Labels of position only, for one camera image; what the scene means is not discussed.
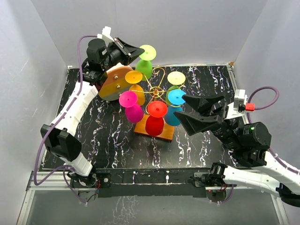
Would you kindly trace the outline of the orange wine glass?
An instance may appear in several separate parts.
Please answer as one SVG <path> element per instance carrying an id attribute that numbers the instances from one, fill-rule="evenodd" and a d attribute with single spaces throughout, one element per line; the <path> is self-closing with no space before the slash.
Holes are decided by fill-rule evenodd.
<path id="1" fill-rule="evenodd" d="M 144 90 L 138 83 L 142 80 L 143 74 L 139 71 L 132 70 L 126 73 L 125 80 L 131 87 L 129 88 L 130 91 L 133 91 L 137 95 L 137 104 L 142 106 L 145 103 L 145 94 Z"/>

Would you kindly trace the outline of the magenta wine glass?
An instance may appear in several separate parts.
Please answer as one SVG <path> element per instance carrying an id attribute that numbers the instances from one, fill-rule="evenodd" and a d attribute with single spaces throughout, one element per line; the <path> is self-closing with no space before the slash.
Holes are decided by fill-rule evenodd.
<path id="1" fill-rule="evenodd" d="M 137 100 L 133 91 L 125 91 L 119 97 L 119 103 L 125 108 L 125 115 L 131 123 L 138 123 L 143 119 L 144 113 Z"/>

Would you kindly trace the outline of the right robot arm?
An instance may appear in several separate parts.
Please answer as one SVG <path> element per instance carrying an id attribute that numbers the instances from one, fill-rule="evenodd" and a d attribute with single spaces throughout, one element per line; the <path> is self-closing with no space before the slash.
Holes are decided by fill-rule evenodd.
<path id="1" fill-rule="evenodd" d="M 299 207 L 300 172 L 271 153 L 271 134 L 267 127 L 262 122 L 239 125 L 232 121 L 255 109 L 254 104 L 247 102 L 245 90 L 237 90 L 232 103 L 223 104 L 215 110 L 212 106 L 224 96 L 196 97 L 185 94 L 182 99 L 199 113 L 199 116 L 174 113 L 189 136 L 210 131 L 232 150 L 232 157 L 241 166 L 259 170 L 259 173 L 247 172 L 213 163 L 209 173 L 191 177 L 195 185 L 242 185 L 270 193 L 286 204 Z"/>

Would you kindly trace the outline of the red wine glass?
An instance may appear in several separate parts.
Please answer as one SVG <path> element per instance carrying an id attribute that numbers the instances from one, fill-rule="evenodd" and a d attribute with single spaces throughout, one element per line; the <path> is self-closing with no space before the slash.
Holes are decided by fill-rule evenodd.
<path id="1" fill-rule="evenodd" d="M 163 132 L 164 119 L 168 107 L 162 101 L 153 101 L 147 107 L 149 117 L 146 120 L 145 130 L 150 136 L 158 136 Z"/>

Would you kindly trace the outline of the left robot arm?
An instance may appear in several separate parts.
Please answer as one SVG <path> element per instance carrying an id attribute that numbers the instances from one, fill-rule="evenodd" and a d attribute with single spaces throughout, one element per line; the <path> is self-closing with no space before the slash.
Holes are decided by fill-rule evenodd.
<path id="1" fill-rule="evenodd" d="M 79 60 L 79 81 L 59 115 L 50 125 L 41 127 L 41 147 L 64 161 L 75 180 L 87 187 L 96 184 L 96 169 L 82 154 L 82 144 L 75 134 L 83 114 L 100 90 L 100 81 L 107 70 L 118 63 L 128 66 L 145 52 L 119 38 L 91 36 L 85 61 Z"/>

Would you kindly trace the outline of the light green wine glass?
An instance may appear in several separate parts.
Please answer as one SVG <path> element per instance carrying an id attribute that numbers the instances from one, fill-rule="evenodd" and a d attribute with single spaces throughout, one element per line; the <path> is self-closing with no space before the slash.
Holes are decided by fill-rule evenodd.
<path id="1" fill-rule="evenodd" d="M 146 81 L 146 79 L 150 79 L 152 75 L 151 61 L 155 59 L 157 52 L 151 45 L 142 45 L 140 48 L 144 50 L 144 53 L 140 55 L 140 60 L 138 61 L 135 70 L 141 72 L 142 81 Z"/>

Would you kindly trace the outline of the blue wine glass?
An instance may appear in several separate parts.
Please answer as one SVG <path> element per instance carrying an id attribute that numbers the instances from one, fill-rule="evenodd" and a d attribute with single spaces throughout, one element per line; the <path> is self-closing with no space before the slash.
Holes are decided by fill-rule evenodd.
<path id="1" fill-rule="evenodd" d="M 186 93 L 181 89 L 174 89 L 168 92 L 167 100 L 169 103 L 168 111 L 164 117 L 165 122 L 170 126 L 178 126 L 180 124 L 179 119 L 175 116 L 174 112 L 182 112 L 182 105 L 185 100 L 182 98 Z"/>

